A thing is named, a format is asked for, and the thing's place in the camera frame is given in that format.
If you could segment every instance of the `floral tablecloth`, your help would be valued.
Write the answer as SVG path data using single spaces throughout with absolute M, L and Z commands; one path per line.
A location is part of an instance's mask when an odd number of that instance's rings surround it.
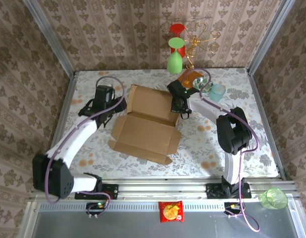
M 250 126 L 260 140 L 260 150 L 248 153 L 244 160 L 246 177 L 276 177 L 278 172 L 268 144 L 261 117 L 245 69 L 209 69 L 214 83 L 226 86 L 226 93 L 220 104 L 245 111 Z M 123 71 L 81 71 L 73 95 L 65 131 L 68 131 L 78 117 L 78 112 L 95 95 L 96 80 L 103 75 L 111 75 L 123 81 L 128 101 L 131 84 L 165 90 L 167 84 L 178 75 L 166 70 L 123 70 Z M 105 79 L 103 84 L 111 84 L 116 95 L 122 94 L 119 83 Z M 193 112 L 189 120 L 179 120 L 178 130 L 182 138 L 176 154 L 170 155 L 170 165 L 160 165 L 113 151 L 108 146 L 112 139 L 111 130 L 118 115 L 114 115 L 105 128 L 100 127 L 83 145 L 71 166 L 73 172 L 90 172 L 101 177 L 130 178 L 158 176 L 221 176 L 224 170 L 224 152 L 220 148 L 216 126 L 201 114 Z

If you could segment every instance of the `red snack bag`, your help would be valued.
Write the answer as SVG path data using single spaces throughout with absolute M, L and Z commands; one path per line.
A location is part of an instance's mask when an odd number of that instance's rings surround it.
M 159 218 L 163 222 L 184 222 L 183 201 L 158 202 Z

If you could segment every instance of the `light blue cup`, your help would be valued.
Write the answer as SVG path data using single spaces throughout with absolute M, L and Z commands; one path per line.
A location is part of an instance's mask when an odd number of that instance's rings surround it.
M 226 87 L 222 84 L 214 84 L 209 93 L 210 100 L 218 103 L 226 92 Z

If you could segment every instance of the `patterned wallpaper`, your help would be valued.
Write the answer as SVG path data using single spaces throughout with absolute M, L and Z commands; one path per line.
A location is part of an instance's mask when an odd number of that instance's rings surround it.
M 197 49 L 199 67 L 245 67 L 280 0 L 38 0 L 76 71 L 166 68 L 169 27 L 195 22 L 217 30 L 214 54 Z
M 255 81 L 283 166 L 306 210 L 306 1 L 296 0 Z
M 68 77 L 21 0 L 0 0 L 0 238 L 18 234 L 32 158 L 46 151 Z

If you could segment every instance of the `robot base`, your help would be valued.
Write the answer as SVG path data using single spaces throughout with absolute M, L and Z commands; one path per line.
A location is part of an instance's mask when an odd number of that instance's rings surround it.
M 229 184 L 223 177 L 222 183 L 207 183 L 207 199 L 239 198 L 239 184 Z M 250 186 L 242 179 L 241 194 L 243 198 L 252 198 Z

